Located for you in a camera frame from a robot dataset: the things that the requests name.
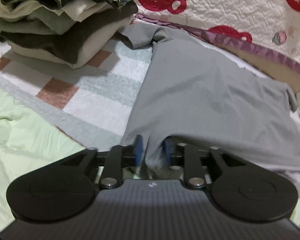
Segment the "grey waffle knit shirt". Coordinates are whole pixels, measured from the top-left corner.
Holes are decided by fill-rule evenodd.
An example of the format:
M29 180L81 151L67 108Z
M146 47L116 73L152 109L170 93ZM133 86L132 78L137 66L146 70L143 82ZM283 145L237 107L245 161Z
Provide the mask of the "grey waffle knit shirt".
M290 117L298 102L289 85L240 68L181 30L137 23L120 33L134 49L152 46L121 140L143 137L150 171L168 174L162 143L174 137L300 179L300 131Z

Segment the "checkered bed sheet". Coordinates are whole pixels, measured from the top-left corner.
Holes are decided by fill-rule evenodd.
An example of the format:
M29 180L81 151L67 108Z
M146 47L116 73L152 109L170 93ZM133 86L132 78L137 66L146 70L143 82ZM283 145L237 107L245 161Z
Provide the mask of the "checkered bed sheet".
M33 59L0 43L0 88L84 147L106 151L126 129L152 50L115 35L83 67Z

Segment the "light green cloth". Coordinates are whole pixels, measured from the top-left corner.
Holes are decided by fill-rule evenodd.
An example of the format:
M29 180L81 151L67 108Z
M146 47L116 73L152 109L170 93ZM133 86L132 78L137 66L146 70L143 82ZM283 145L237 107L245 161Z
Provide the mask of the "light green cloth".
M0 88L0 231L14 217L6 190L19 176L83 150L83 146Z

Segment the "dark brown folded garment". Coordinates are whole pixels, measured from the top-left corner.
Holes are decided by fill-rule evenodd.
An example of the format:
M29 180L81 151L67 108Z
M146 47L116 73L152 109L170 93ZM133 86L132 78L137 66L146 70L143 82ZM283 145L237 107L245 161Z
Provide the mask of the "dark brown folded garment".
M1 41L11 41L23 48L43 49L65 62L74 64L85 41L97 30L113 22L134 16L138 8L134 2L127 3L120 11L105 10L75 23L62 35L38 35L0 31Z

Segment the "cream folded bottom garment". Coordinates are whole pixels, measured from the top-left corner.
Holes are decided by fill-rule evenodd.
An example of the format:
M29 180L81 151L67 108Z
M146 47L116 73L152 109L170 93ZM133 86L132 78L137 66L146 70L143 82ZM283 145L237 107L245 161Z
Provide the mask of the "cream folded bottom garment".
M78 52L77 62L74 64L68 63L59 59L55 55L43 50L43 49L28 49L23 48L11 41L7 44L11 46L11 50L19 55L30 57L34 59L40 59L45 61L50 61L58 64L66 64L72 69L77 69L83 67L89 60L91 60L102 47L111 39L111 37L120 28L128 26L134 20L133 16L129 16L117 22L113 22L101 29L95 31L83 44L83 47Z

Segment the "cream folded garment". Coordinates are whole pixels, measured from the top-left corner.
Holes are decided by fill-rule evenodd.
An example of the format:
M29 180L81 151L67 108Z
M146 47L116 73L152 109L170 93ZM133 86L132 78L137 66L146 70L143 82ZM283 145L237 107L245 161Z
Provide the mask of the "cream folded garment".
M11 5L3 5L0 0L0 18L5 19L6 21L15 22L29 16L39 8L44 8L58 16L61 16L62 13L66 13L76 22L82 22L92 14L113 9L113 7L106 2L96 3L93 0L74 0L58 10L48 9L35 0L26 0L13 9Z
M83 67L89 60L91 60L102 47L111 39L111 37L120 28L128 26L134 20L133 16L129 16L117 22L113 22L101 29L95 31L83 44L83 47L78 52L77 62L74 64L68 63L59 59L55 55L43 50L43 49L28 49L23 48L11 41L7 44L11 46L11 50L19 55L30 57L34 59L40 59L45 61L50 61L58 64L66 64L72 69L77 69Z

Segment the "grey folded sweater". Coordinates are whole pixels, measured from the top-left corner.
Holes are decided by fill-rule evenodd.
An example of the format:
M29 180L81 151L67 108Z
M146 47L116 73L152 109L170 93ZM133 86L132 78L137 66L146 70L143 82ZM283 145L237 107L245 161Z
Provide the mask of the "grey folded sweater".
M57 15L41 7L28 16L20 16L14 19L1 18L0 31L38 35L62 35L75 23L65 12Z

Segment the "red bear quilted blanket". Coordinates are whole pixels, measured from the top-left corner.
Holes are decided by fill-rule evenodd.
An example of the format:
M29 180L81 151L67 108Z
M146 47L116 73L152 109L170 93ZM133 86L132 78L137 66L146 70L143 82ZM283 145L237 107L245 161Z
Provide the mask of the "red bear quilted blanket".
M300 71L300 0L136 0L140 18Z

